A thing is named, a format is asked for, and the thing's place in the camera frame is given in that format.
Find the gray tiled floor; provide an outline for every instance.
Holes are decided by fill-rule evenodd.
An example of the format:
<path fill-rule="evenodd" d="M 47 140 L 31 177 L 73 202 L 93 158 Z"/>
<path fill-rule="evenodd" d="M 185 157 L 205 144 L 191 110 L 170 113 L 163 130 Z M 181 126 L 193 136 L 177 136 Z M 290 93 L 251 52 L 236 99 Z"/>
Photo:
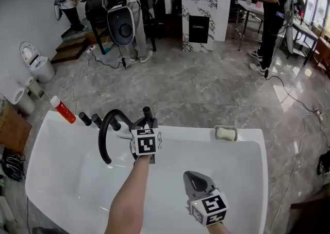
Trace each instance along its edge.
<path fill-rule="evenodd" d="M 91 59 L 89 67 L 81 69 L 74 100 L 73 88 L 63 90 L 62 86 L 70 78 L 76 79 L 78 68 L 87 62 L 87 56 L 57 65 L 54 79 L 44 87 L 49 95 L 58 95 L 76 113 L 84 111 L 88 115 L 104 116 L 110 109 L 120 108 L 134 120 L 141 115 L 143 106 L 150 106 L 161 125 L 212 128 L 221 124 L 262 129 L 269 171 L 265 233 L 271 233 L 271 225 L 294 168 L 297 149 L 301 146 L 288 192 L 273 226 L 273 233 L 282 234 L 289 219 L 290 204 L 303 200 L 322 186 L 323 177 L 316 175 L 316 164 L 318 156 L 326 152 L 326 141 L 319 131 L 317 117 L 306 116 L 308 111 L 287 96 L 278 79 L 265 81 L 249 69 L 251 58 L 246 52 L 256 45 L 244 43 L 242 51 L 238 51 L 237 46 L 236 40 L 227 40 L 215 43 L 212 54 L 183 53 L 181 40 L 161 39 L 157 40 L 158 51 L 150 61 L 130 64 L 127 60 L 126 70 L 122 67 L 114 70 Z M 104 57 L 99 50 L 95 50 L 95 54 L 114 66 L 119 61 L 116 47 Z M 291 94 L 307 107 L 319 107 L 325 112 L 328 128 L 323 126 L 323 129 L 328 134 L 328 77 L 310 63 L 303 66 L 302 58 L 286 60 L 281 50 L 275 55 L 272 73 L 281 77 Z M 44 97 L 28 118 L 33 128 L 26 145 L 27 160 L 48 110 L 51 106 Z M 6 196 L 15 217 L 25 228 L 23 193 L 23 183 L 11 182 Z M 31 227 L 54 225 L 31 203 L 29 222 Z"/>

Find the black faucet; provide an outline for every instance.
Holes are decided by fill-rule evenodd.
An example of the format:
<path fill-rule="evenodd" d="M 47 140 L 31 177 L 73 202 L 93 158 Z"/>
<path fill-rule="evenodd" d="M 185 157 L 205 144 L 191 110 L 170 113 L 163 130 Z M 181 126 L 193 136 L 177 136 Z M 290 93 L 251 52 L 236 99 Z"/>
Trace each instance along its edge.
<path fill-rule="evenodd" d="M 106 164 L 111 164 L 111 159 L 107 152 L 106 147 L 106 137 L 109 125 L 111 125 L 112 129 L 118 131 L 121 129 L 120 123 L 117 121 L 116 116 L 118 116 L 125 124 L 128 126 L 129 131 L 132 129 L 140 129 L 144 128 L 148 123 L 149 128 L 158 128 L 158 122 L 156 118 L 153 118 L 151 114 L 150 107 L 143 108 L 144 117 L 133 123 L 129 120 L 129 118 L 119 109 L 113 109 L 102 121 L 102 125 L 100 127 L 100 131 L 98 133 L 98 149 L 100 150 L 100 154 L 102 159 Z M 134 159 L 137 159 L 137 155 L 132 153 Z"/>

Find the person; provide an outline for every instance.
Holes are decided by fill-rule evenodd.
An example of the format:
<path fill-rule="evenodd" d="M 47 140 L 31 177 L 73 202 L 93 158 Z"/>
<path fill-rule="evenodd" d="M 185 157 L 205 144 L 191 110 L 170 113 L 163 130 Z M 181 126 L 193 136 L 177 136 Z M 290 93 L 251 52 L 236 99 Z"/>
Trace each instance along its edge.
<path fill-rule="evenodd" d="M 131 173 L 112 201 L 105 234 L 140 234 L 150 157 L 139 156 L 135 161 Z M 222 223 L 208 226 L 207 229 L 210 234 L 230 233 Z"/>
<path fill-rule="evenodd" d="M 76 33 L 82 32 L 88 29 L 88 26 L 84 26 L 80 23 L 77 5 L 79 0 L 65 0 L 61 3 L 61 10 L 68 17 L 68 20 L 71 23 L 71 29 L 73 29 Z"/>
<path fill-rule="evenodd" d="M 251 63 L 250 68 L 264 76 L 272 62 L 277 35 L 284 23 L 285 0 L 260 1 L 263 1 L 263 9 L 265 12 L 262 43 L 257 51 L 253 51 L 249 54 L 258 61 L 258 63 Z"/>
<path fill-rule="evenodd" d="M 131 44 L 126 46 L 126 49 L 131 62 L 140 60 L 141 63 L 145 63 L 152 57 L 153 52 L 147 51 L 146 48 L 140 0 L 127 0 L 127 6 L 133 14 L 135 38 Z"/>

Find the white soap bar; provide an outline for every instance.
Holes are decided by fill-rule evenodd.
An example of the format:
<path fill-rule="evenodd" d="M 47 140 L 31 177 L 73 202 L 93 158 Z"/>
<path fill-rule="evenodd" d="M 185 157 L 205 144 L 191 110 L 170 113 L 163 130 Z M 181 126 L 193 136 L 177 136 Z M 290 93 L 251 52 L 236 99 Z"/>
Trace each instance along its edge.
<path fill-rule="evenodd" d="M 217 130 L 217 136 L 218 136 L 219 139 L 234 141 L 235 140 L 235 135 L 236 135 L 236 133 L 233 129 L 219 128 Z"/>

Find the white bottle cap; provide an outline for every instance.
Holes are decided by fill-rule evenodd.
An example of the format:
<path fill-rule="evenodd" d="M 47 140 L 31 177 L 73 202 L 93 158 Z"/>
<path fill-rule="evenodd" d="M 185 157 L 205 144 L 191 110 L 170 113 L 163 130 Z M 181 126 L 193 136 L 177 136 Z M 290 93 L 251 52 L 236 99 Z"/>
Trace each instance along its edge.
<path fill-rule="evenodd" d="M 59 99 L 58 96 L 53 96 L 53 98 L 51 99 L 51 104 L 54 108 L 58 107 L 58 105 L 60 105 L 61 100 Z"/>

